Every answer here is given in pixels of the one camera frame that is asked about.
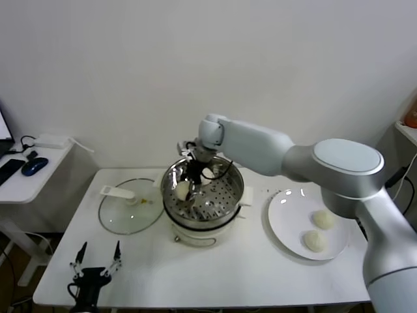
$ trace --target white wall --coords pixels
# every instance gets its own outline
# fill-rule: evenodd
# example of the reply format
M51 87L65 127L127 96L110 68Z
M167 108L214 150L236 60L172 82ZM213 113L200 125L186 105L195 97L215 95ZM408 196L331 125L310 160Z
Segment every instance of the white wall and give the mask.
M2 1L0 98L15 132L72 135L105 167L167 166L209 112L298 143L376 143L417 84L416 10L414 0Z

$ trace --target white table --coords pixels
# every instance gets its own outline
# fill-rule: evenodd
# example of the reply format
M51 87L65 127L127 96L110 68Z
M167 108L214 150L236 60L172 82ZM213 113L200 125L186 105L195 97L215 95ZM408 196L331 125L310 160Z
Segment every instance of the white table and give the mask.
M123 267L102 288L98 306L111 308L224 308L300 306L369 300L362 278L366 240L355 221L345 251L332 261L309 261L285 249L265 220L268 198L297 185L283 177L262 177L242 169L254 187L230 237L211 248L174 242L164 213L137 234L114 235L101 227L98 206L103 185L138 177L155 179L163 170L100 170L93 179L33 295L40 305L72 306L66 291L74 273L69 263L88 241L83 267L107 266L118 240Z
M71 150L72 146L73 145L71 143L64 149L35 147L35 151L39 154L39 157L44 157L49 160L48 164L38 173L30 177L24 176L20 170L14 173L12 177L0 186L0 204L20 204L28 203L34 200L48 179L58 168L58 165ZM20 150L22 147L20 144L16 144L14 148ZM12 158L27 161L27 159L20 153L16 155L5 155L0 158L0 167ZM31 256L31 261L27 265L26 270L23 272L18 282L19 286L27 286L31 277L35 273L36 268L38 266L45 266L49 262L50 257L44 252L47 244L42 242L39 246L36 245L9 218L0 219L0 231L10 238L10 243L5 249L6 253L9 253L12 245L16 243L22 250L26 251L26 253Z
M0 204L28 203L34 200L45 186L48 179L58 168L58 165L64 160L72 146L73 143L64 149L35 147L34 149L39 154L39 157L47 158L49 160L48 164L38 173L30 177L24 176L20 170L13 174L11 178L7 179L7 181L0 186ZM16 155L5 155L0 158L0 167L12 158L27 161L21 153Z

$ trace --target pot handle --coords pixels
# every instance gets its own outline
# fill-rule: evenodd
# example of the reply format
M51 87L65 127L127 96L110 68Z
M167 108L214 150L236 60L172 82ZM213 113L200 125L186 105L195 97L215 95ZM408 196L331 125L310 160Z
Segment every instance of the pot handle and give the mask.
M239 205L243 207L250 207L253 203L253 188L245 187L243 190L242 198L239 201Z

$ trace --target orange object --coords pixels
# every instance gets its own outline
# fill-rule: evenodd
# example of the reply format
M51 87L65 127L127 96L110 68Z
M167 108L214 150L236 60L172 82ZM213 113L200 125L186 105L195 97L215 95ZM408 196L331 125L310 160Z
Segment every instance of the orange object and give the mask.
M417 100L405 115L404 124L406 124L408 127L417 128Z

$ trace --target table leg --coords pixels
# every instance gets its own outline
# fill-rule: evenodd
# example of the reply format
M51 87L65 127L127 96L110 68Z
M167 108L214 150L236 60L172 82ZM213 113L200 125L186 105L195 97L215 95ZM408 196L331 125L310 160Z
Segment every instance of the table leg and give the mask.
M27 286L36 268L39 266L47 266L50 256L45 253L45 249L48 247L48 244L42 241L37 245L9 218L0 220L0 231L31 256L31 260L18 282L18 286Z

